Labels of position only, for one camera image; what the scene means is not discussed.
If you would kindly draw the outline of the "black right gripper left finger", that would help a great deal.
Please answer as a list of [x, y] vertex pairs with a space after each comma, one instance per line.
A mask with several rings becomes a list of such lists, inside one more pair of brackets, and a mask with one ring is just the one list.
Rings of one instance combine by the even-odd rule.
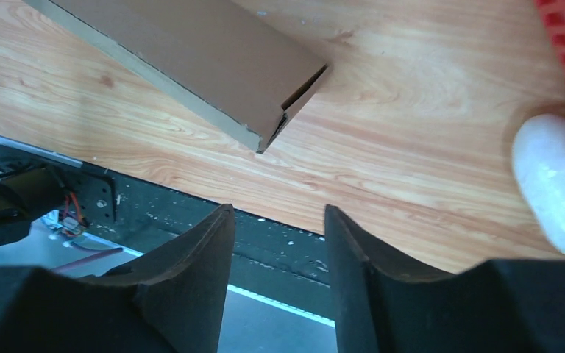
[[0, 352], [216, 352], [228, 283], [199, 290], [144, 262], [80, 278], [0, 266]]

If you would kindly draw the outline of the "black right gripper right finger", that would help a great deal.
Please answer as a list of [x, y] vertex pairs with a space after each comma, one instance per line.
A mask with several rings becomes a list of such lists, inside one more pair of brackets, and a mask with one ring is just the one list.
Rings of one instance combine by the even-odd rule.
[[565, 260], [432, 267], [324, 209], [340, 352], [565, 352]]

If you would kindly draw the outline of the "brown cardboard box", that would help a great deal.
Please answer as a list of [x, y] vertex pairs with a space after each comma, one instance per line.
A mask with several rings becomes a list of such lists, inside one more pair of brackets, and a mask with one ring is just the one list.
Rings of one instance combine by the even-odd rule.
[[261, 154], [329, 63], [233, 1], [31, 1], [248, 149]]

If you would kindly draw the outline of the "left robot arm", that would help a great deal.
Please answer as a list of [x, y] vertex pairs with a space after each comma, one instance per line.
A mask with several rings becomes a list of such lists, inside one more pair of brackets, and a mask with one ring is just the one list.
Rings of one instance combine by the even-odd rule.
[[25, 238], [32, 223], [58, 208], [65, 184], [52, 168], [22, 168], [0, 174], [0, 246]]

